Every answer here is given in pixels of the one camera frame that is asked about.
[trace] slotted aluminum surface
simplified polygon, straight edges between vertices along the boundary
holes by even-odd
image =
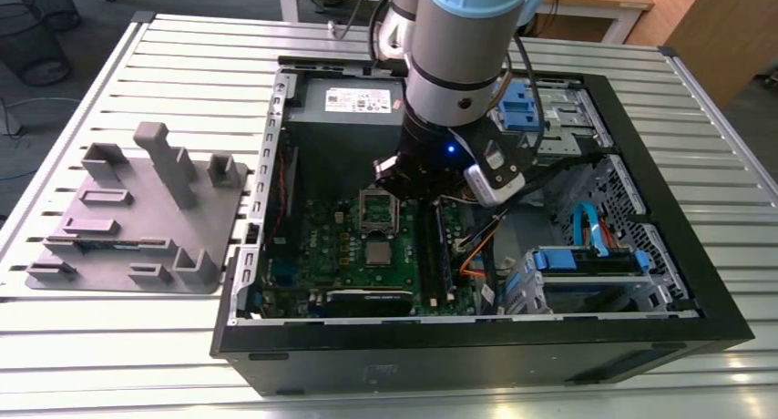
[[[693,95],[681,66],[652,48],[526,43],[536,69],[611,80],[756,335],[729,352],[691,357],[601,387],[262,400],[225,362],[208,356],[218,292],[190,297],[23,287],[22,266],[42,250],[38,239],[54,229],[83,178],[78,160],[89,143],[114,142],[134,156],[137,122],[161,121],[170,144],[185,146],[191,159],[228,151],[252,169],[277,56],[362,59],[364,44],[364,29],[334,42],[325,26],[308,24],[158,15],[149,25],[129,26],[0,230],[0,296],[9,298],[0,303],[0,415],[652,419],[687,411],[771,417],[778,411],[773,186],[725,121],[704,107],[704,96]],[[520,67],[516,51],[512,59]],[[236,220],[234,237],[241,228]]]

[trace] cable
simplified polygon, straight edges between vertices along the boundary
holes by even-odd
[[[485,112],[490,111],[494,107],[497,107],[498,101],[505,95],[505,91],[508,91],[508,86],[510,85],[512,81],[512,60],[510,60],[510,53],[505,52],[505,62],[508,64],[508,68],[505,69],[505,74],[501,77],[501,83],[498,84],[497,93],[488,102],[488,107]]]
[[[357,0],[356,1],[356,5],[353,6],[353,10],[350,11],[350,17],[348,18],[348,23],[345,24],[345,30],[340,33],[340,35],[337,34],[337,27],[336,27],[336,22],[333,20],[329,21],[329,24],[332,26],[332,36],[334,37],[336,40],[341,40],[342,38],[345,38],[345,35],[348,35],[348,31],[350,30],[350,25],[353,25],[353,18],[356,18],[356,13],[360,10],[360,6],[362,2],[366,2],[369,0]]]
[[[6,180],[11,180],[11,179],[23,178],[25,176],[29,176],[29,175],[34,174],[35,172],[37,172],[37,169],[30,170],[26,173],[21,173],[19,175],[5,176],[3,178],[0,178],[0,182],[3,182]]]
[[[488,239],[490,239],[492,236],[494,235],[494,232],[497,232],[497,228],[498,228],[498,224],[497,224],[497,226],[494,226],[494,228],[490,230],[490,232],[488,232],[488,235],[484,237],[484,239],[481,240],[481,242],[477,243],[477,246],[472,250],[470,255],[466,257],[466,259],[464,260],[464,262],[458,266],[458,273],[461,273],[466,269],[466,265],[470,263],[472,259],[474,258],[474,255],[477,254],[477,252],[480,251],[481,247],[488,242]]]
[[[485,223],[481,223],[474,228],[474,231],[466,237],[464,237],[464,239],[461,239],[457,246],[458,247],[466,246],[488,231],[494,230],[496,226],[498,225],[498,221],[508,213],[510,206],[516,204],[524,196],[542,188],[548,181],[556,176],[556,174],[578,165],[593,164],[604,157],[605,157],[604,151],[595,151],[578,157],[561,158],[557,161],[554,161],[548,167],[542,168],[538,171],[538,173],[533,176],[533,178],[528,180],[525,185],[514,192],[512,197],[498,207],[493,209],[492,214],[485,220]]]
[[[542,35],[545,30],[548,30],[550,28],[553,22],[556,21],[557,12],[558,12],[558,0],[552,0],[550,11],[548,13],[548,17],[542,20],[542,28],[540,30],[537,30],[536,32],[532,32],[533,37],[538,37],[540,35]],[[537,27],[537,26],[538,26],[538,19],[534,20],[534,24],[532,25],[532,27]]]
[[[521,62],[524,62],[525,75],[529,79],[529,88],[532,88],[532,98],[534,98],[534,108],[537,110],[537,124],[538,132],[534,138],[534,144],[532,145],[532,154],[537,155],[538,144],[542,142],[542,131],[545,130],[545,112],[542,111],[542,102],[538,98],[537,91],[537,78],[534,77],[534,69],[532,68],[532,62],[529,61],[529,54],[525,52],[524,42],[521,37],[518,37],[518,31],[516,30],[512,34],[512,40],[518,47],[518,53],[521,54]]]
[[[377,14],[386,7],[388,3],[389,0],[380,0],[377,2],[373,13],[369,16],[369,24],[366,25],[366,51],[373,65],[377,63],[377,55],[374,54],[374,22],[377,21]]]
[[[21,105],[26,105],[27,103],[42,102],[42,101],[63,101],[63,102],[81,103],[79,100],[77,100],[74,98],[67,98],[67,97],[35,97],[35,98],[27,98],[26,100],[22,100],[21,102],[15,102],[15,103],[6,105],[5,100],[0,97],[0,104],[2,104],[2,117],[3,117],[3,122],[5,122],[5,132],[6,132],[7,138],[10,138],[13,141],[17,141],[21,137],[23,137],[25,132],[17,132],[15,134],[10,133],[10,123],[9,123],[7,110],[11,107],[19,107]]]
[[[73,103],[81,103],[81,101],[77,98],[67,98],[67,97],[35,97],[35,98],[27,98],[26,100],[22,100],[21,102],[15,102],[15,103],[10,103],[9,105],[6,105],[6,108],[11,108],[11,107],[19,107],[21,105],[26,105],[27,103],[33,103],[33,102],[73,102]]]
[[[2,117],[3,117],[3,122],[5,122],[5,132],[7,135],[7,138],[10,138],[10,140],[17,141],[21,137],[23,137],[25,132],[21,132],[21,130],[18,130],[15,132],[15,134],[10,133],[10,120],[7,117],[7,105],[5,104],[5,100],[0,97],[0,104],[2,104]]]
[[[440,195],[440,197],[442,199],[448,199],[452,200],[453,202],[458,202],[458,203],[466,203],[468,205],[480,205],[477,203],[477,200],[465,200],[465,199],[460,199],[460,198],[454,198],[453,196],[446,196],[444,194]]]

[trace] floor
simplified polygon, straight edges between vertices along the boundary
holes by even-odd
[[[18,0],[0,0],[10,3]],[[82,17],[79,27],[58,34],[62,49],[71,62],[71,73],[65,81],[47,87],[25,87],[0,65],[0,97],[11,103],[31,97],[81,98],[87,90],[105,58],[137,10],[181,15],[209,15],[234,18],[280,20],[277,0],[74,0]],[[325,23],[329,16],[345,21],[350,2],[328,8],[330,15],[316,13],[316,6],[300,1],[300,19]],[[369,10],[361,9],[357,24],[366,22]],[[739,131],[764,167],[778,178],[778,90],[765,90],[753,81],[725,108],[725,116]],[[0,136],[0,226],[3,216],[29,183],[31,176],[6,177],[34,170],[45,158],[59,130],[74,110],[63,101],[35,102],[14,107],[13,116],[26,128],[18,141]]]

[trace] black cable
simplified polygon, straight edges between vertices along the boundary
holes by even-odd
[[[514,192],[512,197],[500,206],[492,209],[488,219],[474,228],[470,235],[458,242],[457,246],[460,248],[465,247],[472,241],[477,240],[490,232],[490,230],[498,225],[498,221],[505,217],[510,206],[517,204],[524,196],[541,189],[561,171],[582,164],[593,164],[599,162],[599,160],[605,157],[605,154],[605,151],[600,150],[578,157],[561,158],[548,167],[541,168],[537,174],[528,179],[525,185]]]
[[[545,32],[545,30],[548,30],[548,28],[550,27],[550,25],[556,21],[556,14],[557,14],[557,12],[558,12],[558,0],[552,0],[552,3],[550,3],[550,11],[548,13],[548,18],[545,18],[542,20],[542,28],[536,33],[533,33],[533,35],[532,35],[533,37],[540,36]]]
[[[481,311],[480,314],[497,314],[497,266],[494,264],[494,238],[485,242],[481,247],[481,261],[484,264],[484,281],[485,286],[493,293],[492,301],[489,302],[481,294]]]
[[[345,29],[340,33],[340,35],[337,34],[336,27],[332,30],[332,36],[334,37],[334,39],[341,40],[342,38],[345,38],[345,35],[348,35],[348,31],[350,30],[350,26],[353,25],[353,19],[356,18],[356,13],[360,11],[361,3],[366,2],[366,1],[368,0],[357,0],[356,1],[356,5],[353,6],[353,10],[350,11],[350,17],[348,18],[348,22],[345,24]]]
[[[537,78],[534,77],[534,70],[532,68],[529,55],[525,52],[524,43],[521,42],[521,37],[518,36],[517,30],[512,34],[512,40],[514,41],[514,44],[518,46],[518,53],[521,54],[521,61],[524,62],[525,75],[529,79],[529,88],[532,88],[532,98],[534,98],[534,108],[537,109],[538,131],[537,136],[534,138],[534,144],[532,145],[532,155],[536,157],[538,144],[542,142],[542,131],[545,130],[545,113],[542,111],[542,102],[538,99]]]
[[[369,53],[369,60],[373,65],[377,63],[377,56],[374,55],[374,22],[377,21],[377,14],[386,7],[389,0],[380,0],[369,16],[369,24],[366,25],[366,51]]]
[[[3,117],[3,121],[5,121],[5,132],[7,134],[7,138],[10,138],[13,141],[18,141],[21,137],[23,137],[25,132],[19,131],[14,134],[10,133],[10,122],[9,122],[9,117],[7,117],[7,106],[5,104],[5,99],[0,97],[0,104],[2,104],[2,117]]]

